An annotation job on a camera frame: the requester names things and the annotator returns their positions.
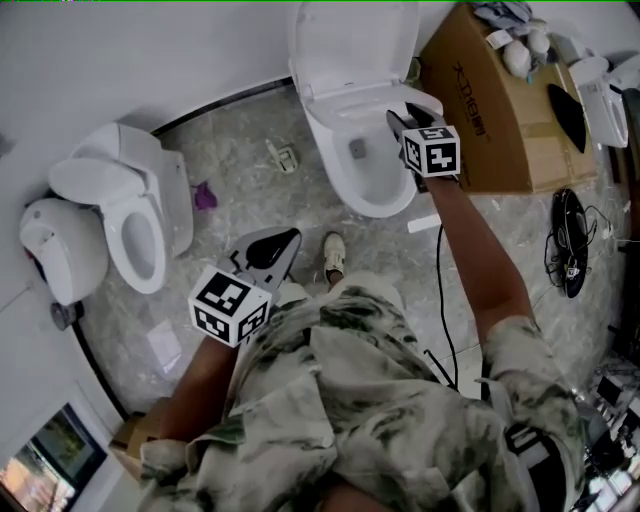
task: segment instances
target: patterned shirt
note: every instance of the patterned shirt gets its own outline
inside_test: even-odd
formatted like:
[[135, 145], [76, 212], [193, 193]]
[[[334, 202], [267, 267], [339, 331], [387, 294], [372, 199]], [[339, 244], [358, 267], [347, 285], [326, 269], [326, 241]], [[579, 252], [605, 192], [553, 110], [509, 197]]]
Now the patterned shirt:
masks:
[[[239, 361], [219, 425], [143, 445], [139, 510], [312, 511], [335, 475], [394, 510], [525, 510], [504, 419], [440, 384], [416, 348], [364, 288], [287, 304]], [[583, 430], [539, 328], [503, 320], [482, 351], [515, 421], [562, 448], [577, 498]]]

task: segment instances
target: power cord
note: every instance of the power cord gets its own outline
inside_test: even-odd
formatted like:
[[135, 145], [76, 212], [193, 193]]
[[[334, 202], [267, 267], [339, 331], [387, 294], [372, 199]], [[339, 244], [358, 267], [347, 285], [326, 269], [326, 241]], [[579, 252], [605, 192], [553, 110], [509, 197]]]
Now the power cord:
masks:
[[451, 381], [451, 377], [449, 374], [444, 371], [442, 365], [437, 361], [437, 359], [433, 356], [429, 349], [424, 351], [425, 354], [428, 354], [433, 363], [438, 367], [438, 370], [442, 373], [444, 378], [449, 383], [449, 387], [458, 391], [458, 360], [456, 358], [456, 350], [453, 346], [453, 341], [451, 341], [451, 335], [449, 334], [449, 328], [447, 327], [447, 320], [444, 316], [444, 292], [442, 289], [442, 273], [440, 271], [440, 248], [442, 246], [442, 233], [444, 232], [444, 226], [440, 225], [440, 230], [438, 231], [438, 245], [436, 248], [436, 272], [438, 274], [438, 291], [440, 293], [440, 319], [442, 320], [442, 327], [444, 328], [444, 333], [447, 336], [447, 341], [449, 342], [449, 348], [451, 349], [451, 358], [453, 359], [453, 382]]

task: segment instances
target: small white object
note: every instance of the small white object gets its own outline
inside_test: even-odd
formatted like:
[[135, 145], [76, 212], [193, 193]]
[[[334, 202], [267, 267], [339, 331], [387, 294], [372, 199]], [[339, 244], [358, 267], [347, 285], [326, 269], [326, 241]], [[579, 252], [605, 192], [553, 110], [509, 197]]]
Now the small white object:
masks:
[[291, 146], [284, 146], [283, 148], [276, 149], [273, 142], [269, 139], [265, 139], [265, 143], [269, 153], [271, 153], [271, 157], [273, 158], [276, 167], [280, 172], [283, 172], [284, 174], [291, 174], [298, 169], [298, 160], [296, 159], [296, 154], [293, 152], [293, 148]]
[[191, 245], [184, 158], [142, 130], [103, 126], [50, 170], [49, 185], [70, 201], [100, 207], [111, 258], [141, 293], [162, 288], [168, 261]]
[[616, 70], [607, 73], [608, 68], [607, 59], [594, 56], [574, 63], [569, 67], [569, 73], [578, 87], [594, 142], [624, 148], [629, 140], [629, 129], [622, 95], [610, 87], [610, 84], [621, 83], [620, 76], [615, 75]]
[[84, 299], [107, 273], [109, 253], [98, 215], [68, 201], [32, 203], [20, 221], [20, 242], [42, 265], [63, 306]]
[[498, 50], [513, 41], [513, 37], [506, 30], [496, 30], [489, 34], [486, 38], [489, 46], [494, 50]]
[[164, 373], [169, 373], [182, 355], [182, 348], [169, 319], [165, 319], [151, 329], [147, 333], [147, 340], [158, 358], [162, 370]]
[[527, 78], [531, 71], [531, 52], [517, 39], [505, 47], [502, 60], [509, 73], [518, 78]]
[[425, 178], [460, 174], [460, 137], [453, 126], [402, 132], [405, 164]]
[[[395, 215], [416, 194], [411, 171], [397, 158], [386, 111], [407, 116], [410, 102], [443, 113], [436, 98], [403, 84], [419, 10], [411, 2], [302, 2], [292, 9], [291, 75], [329, 180], [360, 215]], [[355, 138], [367, 148], [363, 158], [351, 154]]]
[[442, 224], [440, 220], [440, 215], [434, 213], [433, 215], [428, 215], [427, 217], [422, 217], [421, 219], [413, 219], [407, 222], [407, 229], [409, 233], [417, 233], [418, 231], [423, 231], [425, 229], [434, 228]]
[[534, 28], [527, 36], [527, 47], [533, 53], [545, 55], [549, 51], [549, 38], [541, 30]]
[[191, 322], [207, 336], [236, 347], [267, 322], [271, 299], [269, 292], [207, 265], [189, 295]]

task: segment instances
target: toilet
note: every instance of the toilet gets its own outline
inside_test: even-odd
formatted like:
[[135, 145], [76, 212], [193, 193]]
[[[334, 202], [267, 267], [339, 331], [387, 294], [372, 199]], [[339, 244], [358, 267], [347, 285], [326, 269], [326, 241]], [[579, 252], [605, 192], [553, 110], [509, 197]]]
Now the toilet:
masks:
[[48, 198], [30, 204], [20, 220], [20, 242], [63, 306], [84, 299], [107, 273], [109, 252], [100, 218], [75, 203]]
[[607, 59], [593, 56], [571, 65], [569, 73], [578, 89], [591, 138], [606, 146], [625, 148], [629, 131], [622, 104], [622, 74], [618, 70], [607, 73], [608, 68]]
[[193, 240], [184, 159], [147, 132], [110, 123], [49, 172], [49, 185], [75, 203], [97, 205], [111, 259], [134, 289], [158, 291], [171, 258]]
[[411, 102], [443, 113], [440, 101], [402, 82], [419, 19], [412, 2], [303, 2], [291, 12], [289, 66], [327, 176], [368, 217], [394, 215], [416, 193], [386, 111], [407, 117]]

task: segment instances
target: marble floor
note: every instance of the marble floor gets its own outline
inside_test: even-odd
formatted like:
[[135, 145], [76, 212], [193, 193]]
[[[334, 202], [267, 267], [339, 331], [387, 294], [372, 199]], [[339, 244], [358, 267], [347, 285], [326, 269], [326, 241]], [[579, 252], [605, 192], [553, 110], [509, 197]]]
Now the marble floor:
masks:
[[[293, 145], [300, 168], [290, 175], [275, 170], [265, 139]], [[431, 198], [416, 196], [402, 213], [388, 219], [361, 217], [337, 197], [323, 170], [302, 107], [292, 86], [226, 105], [161, 136], [167, 149], [182, 151], [192, 185], [207, 180], [219, 200], [213, 210], [195, 212], [191, 248], [171, 263], [166, 286], [153, 295], [130, 288], [111, 265], [107, 278], [85, 300], [82, 328], [98, 364], [129, 411], [147, 410], [171, 394], [198, 347], [187, 296], [207, 262], [215, 262], [240, 235], [269, 226], [295, 225], [303, 233], [294, 278], [312, 292], [324, 290], [321, 241], [328, 230], [347, 245], [347, 272], [366, 269], [392, 280], [406, 305], [408, 321], [422, 348], [430, 348], [451, 367], [440, 322], [433, 228], [414, 234], [407, 222], [435, 213]], [[584, 206], [595, 205], [616, 226], [628, 227], [625, 194], [611, 182], [608, 155], [599, 151], [598, 179], [575, 186]], [[574, 386], [582, 386], [610, 342], [623, 281], [623, 260], [613, 239], [601, 236], [590, 247], [591, 273], [580, 295], [569, 300], [551, 289], [544, 272], [551, 194], [474, 196], [473, 202], [520, 269], [538, 323], [558, 364]], [[481, 354], [474, 322], [446, 242], [442, 276], [446, 317], [458, 352], [465, 393], [475, 394]]]

